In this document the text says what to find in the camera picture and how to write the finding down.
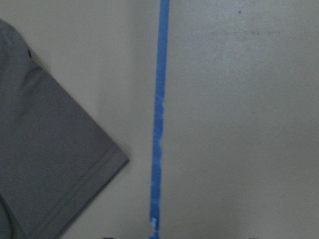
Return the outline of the dark brown t-shirt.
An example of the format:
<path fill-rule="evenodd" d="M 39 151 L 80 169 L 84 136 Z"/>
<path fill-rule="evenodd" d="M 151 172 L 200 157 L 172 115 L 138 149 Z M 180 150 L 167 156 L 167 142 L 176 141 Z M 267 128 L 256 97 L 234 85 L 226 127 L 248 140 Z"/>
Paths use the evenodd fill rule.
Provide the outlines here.
<path fill-rule="evenodd" d="M 57 239 L 128 157 L 0 23 L 0 236 Z"/>

